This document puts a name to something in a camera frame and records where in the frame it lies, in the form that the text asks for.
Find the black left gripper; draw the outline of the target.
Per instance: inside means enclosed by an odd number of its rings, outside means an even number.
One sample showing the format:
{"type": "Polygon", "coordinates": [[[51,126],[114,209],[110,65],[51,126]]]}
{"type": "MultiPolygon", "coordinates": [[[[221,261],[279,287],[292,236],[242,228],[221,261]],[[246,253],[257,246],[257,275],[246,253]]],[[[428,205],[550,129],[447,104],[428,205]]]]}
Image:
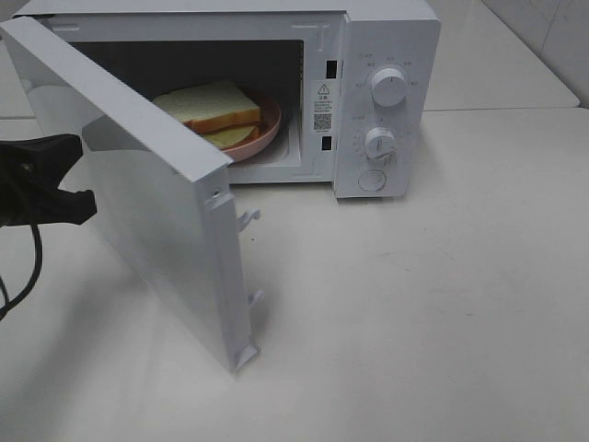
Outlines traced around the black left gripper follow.
{"type": "Polygon", "coordinates": [[[35,180],[61,182],[83,156],[80,137],[57,134],[22,142],[1,143],[1,227],[72,224],[81,226],[97,212],[91,190],[69,192],[55,187],[39,189],[35,180]]]}

